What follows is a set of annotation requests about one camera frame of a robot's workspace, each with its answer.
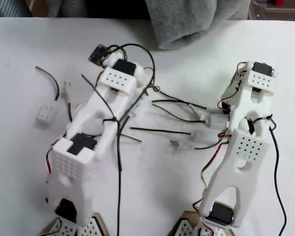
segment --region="loose wire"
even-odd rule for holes
[[[195,103],[192,103],[192,102],[184,101],[184,100],[182,100],[180,98],[177,98],[177,97],[168,95],[167,93],[165,93],[163,91],[159,91],[159,93],[162,94],[162,95],[164,95],[164,96],[166,96],[166,97],[172,98],[172,99],[174,99],[176,101],[169,100],[169,99],[165,99],[165,100],[163,99],[163,100],[153,100],[152,102],[165,102],[165,101],[166,102],[180,102],[180,103],[184,103],[184,104],[191,104],[191,105],[193,105],[195,107],[198,107],[198,108],[207,110],[207,107],[205,107],[205,106],[201,106],[201,105],[198,105],[198,104],[195,104]]]
[[[269,131],[271,133],[271,137],[273,139],[274,146],[275,146],[275,152],[276,152],[276,161],[275,161],[275,167],[274,167],[275,192],[276,192],[277,199],[279,200],[279,203],[280,203],[281,209],[283,211],[283,215],[284,215],[284,223],[283,223],[283,226],[282,226],[282,228],[280,230],[280,233],[279,233],[279,236],[281,236],[284,229],[285,229],[286,223],[287,223],[287,216],[286,216],[286,212],[285,212],[285,209],[284,209],[284,206],[283,206],[280,194],[279,194],[279,190],[278,190],[278,187],[277,187],[277,169],[278,169],[278,165],[279,165],[279,147],[277,145],[276,138],[274,136],[273,129],[271,127],[269,127]]]
[[[40,234],[39,236],[54,235],[54,234],[59,233],[60,230],[61,230],[61,228],[62,228],[62,220],[61,220],[59,217],[57,218],[57,220],[59,221],[60,226],[59,226],[59,228],[58,228],[56,231],[54,231],[54,232],[50,232],[50,233],[43,233],[43,234]]]
[[[240,64],[246,64],[247,62],[246,61],[241,61],[241,62],[239,62],[238,64],[237,64],[237,67],[236,67],[236,72],[237,72],[237,75],[239,75],[239,72],[238,72],[238,67],[239,67],[239,65]]]
[[[228,100],[228,99],[234,97],[234,96],[237,94],[238,90],[239,90],[240,84],[241,84],[241,81],[239,81],[238,87],[236,88],[236,91],[235,91],[235,93],[234,93],[233,95],[231,95],[231,96],[229,96],[229,97],[226,97],[226,98],[223,98],[223,99],[219,100],[219,102],[217,103],[217,107],[218,107],[219,109],[223,109],[223,110],[224,110],[224,108],[223,108],[223,107],[220,107],[219,104],[220,104],[221,102],[224,102],[224,101],[226,101],[226,100]]]
[[[216,143],[210,145],[210,146],[207,146],[207,147],[195,147],[193,148],[194,150],[204,150],[204,149],[209,149],[209,148],[212,148],[212,147],[215,147],[216,145],[218,145],[220,142],[222,141],[222,139],[220,139],[219,141],[217,141]]]
[[[213,229],[212,229],[211,227],[209,227],[208,225],[206,225],[203,221],[202,221],[202,224],[203,224],[205,227],[207,227],[209,230],[211,230],[211,231],[212,231],[212,235],[211,235],[211,236],[214,236],[214,231],[213,231]]]
[[[146,49],[145,47],[143,47],[143,46],[141,46],[139,44],[127,43],[127,44],[118,46],[117,48],[115,48],[114,50],[112,50],[111,53],[114,53],[114,52],[116,52],[119,49],[122,50],[124,47],[127,47],[127,46],[139,47],[139,48],[142,48],[143,50],[146,51],[146,53],[149,55],[149,57],[150,57],[150,59],[152,61],[152,65],[153,65],[152,71],[153,71],[153,74],[152,74],[152,77],[151,77],[150,82],[148,83],[148,85],[143,89],[142,93],[130,105],[130,107],[124,112],[124,114],[122,115],[122,117],[119,120],[117,120],[116,117],[113,115],[114,121],[116,121],[117,122],[117,125],[118,125],[118,128],[117,128],[117,156],[118,156],[118,171],[119,171],[119,174],[118,174],[118,188],[119,188],[119,190],[118,190],[118,210],[117,210],[117,236],[119,236],[119,225],[120,225],[121,171],[122,171],[121,161],[120,161],[120,134],[121,134],[121,131],[120,131],[120,122],[128,116],[128,113],[139,102],[139,100],[142,98],[142,96],[144,94],[147,94],[147,89],[150,88],[151,86],[155,87],[154,86],[154,83],[155,83],[155,62],[154,62],[154,58],[153,58],[152,54],[150,53],[150,51],[148,49]],[[89,80],[86,79],[86,81],[93,87],[93,89],[95,91],[97,91],[96,88],[94,87],[94,85]]]
[[[71,102],[68,103],[68,114],[69,114],[69,120],[72,122],[72,113],[71,113]]]
[[[196,210],[196,212],[197,212],[198,214],[199,214],[199,210],[196,208],[196,205],[197,205],[199,202],[201,202],[201,201],[202,201],[202,199],[197,200],[197,201],[195,201],[195,202],[192,204],[193,209]]]
[[[255,119],[252,124],[255,124],[257,121],[262,120],[262,119],[268,119],[272,122],[272,124],[274,125],[274,127],[272,128],[272,131],[274,131],[276,129],[276,123],[274,122],[274,120],[272,119],[273,114],[271,114],[270,116],[267,117],[259,117],[257,119]]]
[[[179,119],[179,120],[184,121],[184,122],[190,122],[190,123],[205,123],[204,120],[187,120],[187,119],[183,119],[183,118],[180,118],[180,117],[174,115],[173,113],[167,111],[165,108],[162,108],[162,107],[157,106],[157,105],[155,105],[155,104],[152,104],[152,106],[157,107],[157,108],[163,110],[164,112],[170,114],[171,116],[175,117],[176,119]]]
[[[49,157],[48,157],[48,155],[49,155],[49,153],[50,153],[51,150],[52,150],[52,148],[49,149],[47,151],[47,153],[46,153],[46,165],[47,165],[47,169],[48,169],[48,174],[49,175],[51,174],[51,166],[50,166],[50,163],[49,163]]]
[[[58,98],[59,98],[59,95],[60,95],[60,88],[59,88],[59,84],[58,84],[57,80],[54,78],[54,76],[52,76],[52,74],[50,74],[46,70],[44,70],[44,69],[42,69],[42,68],[40,68],[38,66],[35,66],[35,68],[42,71],[42,72],[44,72],[44,73],[46,73],[47,75],[49,75],[54,80],[54,82],[56,84],[56,87],[57,87],[57,94],[56,94],[56,97],[55,97],[55,101],[57,101]]]
[[[223,142],[223,143],[220,143],[220,145],[218,146],[217,150],[215,151],[213,157],[208,161],[208,163],[202,168],[201,170],[201,173],[200,173],[200,178],[205,186],[205,189],[207,189],[207,183],[205,181],[205,179],[203,178],[203,172],[212,164],[212,162],[214,161],[214,159],[216,158],[217,154],[219,153],[221,147],[224,145],[224,144],[228,144],[229,142]]]
[[[191,133],[188,133],[188,132],[173,131],[173,130],[166,130],[166,129],[148,129],[148,128],[140,128],[140,127],[130,127],[130,129],[143,130],[143,131],[151,131],[151,132],[164,132],[164,133],[191,135]]]
[[[111,49],[111,48],[117,48],[118,50],[122,50],[122,53],[123,53],[123,59],[124,60],[128,60],[128,55],[127,55],[127,52],[122,48],[120,47],[119,45],[116,45],[116,44],[113,44],[113,45],[110,45],[107,49]]]

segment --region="white plastic housing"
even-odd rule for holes
[[[45,103],[40,109],[36,117],[36,120],[42,124],[49,124],[52,121],[52,119],[55,117],[57,111],[58,111],[57,101],[54,100],[54,101]]]
[[[71,140],[61,138],[53,147],[48,203],[56,209],[62,198],[70,200],[78,212],[77,224],[85,226],[86,219],[93,213],[94,151],[84,147],[75,156],[67,152],[72,144]]]
[[[118,55],[109,57],[107,65],[113,65],[110,61],[117,61]],[[147,85],[146,73],[141,73],[140,78],[122,73],[110,67],[106,67],[97,84],[98,92],[109,104],[114,115],[119,120],[137,95]],[[117,133],[115,121],[103,122],[103,132],[94,150],[84,147],[77,155],[68,152],[73,145],[71,139],[82,133],[85,125],[90,121],[112,118],[106,104],[96,92],[92,94],[86,105],[78,110],[71,124],[68,126],[66,136],[61,138],[52,151],[52,171],[49,176],[48,199],[49,205],[54,210],[62,198],[70,200],[77,210],[77,224],[85,226],[87,219],[93,213],[93,176],[95,160],[102,160],[108,148],[111,147]]]
[[[103,236],[97,222],[93,218],[91,218],[83,228],[63,218],[61,218],[61,221],[62,224],[57,220],[49,230],[49,233],[58,232],[54,234],[54,236],[74,236],[77,231],[77,236]]]
[[[276,79],[255,72],[252,68],[252,62],[240,68],[240,76],[235,74],[230,86],[222,95],[222,98],[233,95],[240,84],[236,95],[226,100],[231,106],[227,134],[232,135],[229,138],[227,151],[223,161],[212,175],[207,189],[204,190],[203,200],[200,203],[200,218],[214,227],[238,228],[242,224],[256,189],[259,168],[268,149],[267,135],[270,125],[268,120],[257,121],[254,124],[253,135],[247,130],[248,125],[242,124],[247,124],[247,119],[255,120],[270,115]],[[234,219],[231,225],[222,226],[208,221],[206,217],[215,199],[231,186],[236,189]]]
[[[224,130],[228,122],[228,114],[211,114],[208,120],[208,126],[215,130]]]
[[[218,132],[211,129],[195,130],[191,133],[191,139],[194,142],[211,145],[218,141]]]
[[[234,130],[224,159],[212,175],[207,190],[203,192],[201,216],[207,217],[215,199],[228,187],[233,186],[236,188],[236,205],[232,226],[241,225],[255,192],[259,167],[265,158],[267,148],[266,139],[254,137],[242,130]],[[245,160],[245,165],[239,167],[239,159]],[[209,223],[222,228],[219,224]]]

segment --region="gray fabric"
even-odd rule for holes
[[[30,10],[24,0],[0,0],[0,17],[29,17]]]
[[[247,19],[250,0],[146,0],[160,49],[178,49],[237,15]]]
[[[48,17],[57,17],[59,10],[64,17],[87,17],[84,0],[47,0]]]

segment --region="gray towel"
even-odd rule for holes
[[[146,0],[160,49],[178,49],[226,19],[247,19],[250,0]]]

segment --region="white connector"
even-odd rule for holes
[[[185,144],[183,142],[180,142],[178,140],[170,140],[170,146],[174,147],[174,148],[182,148],[182,149],[195,149],[194,146],[189,145],[189,144]]]
[[[74,83],[71,81],[64,81],[64,93],[68,103],[72,103],[74,100]]]
[[[208,127],[215,130],[224,130],[228,122],[228,114],[211,114]]]
[[[218,131],[212,129],[195,130],[191,133],[192,141],[201,144],[214,144],[218,141]]]
[[[40,109],[36,120],[43,124],[49,124],[51,120],[55,117],[58,111],[58,102],[52,101],[45,103],[44,106]]]

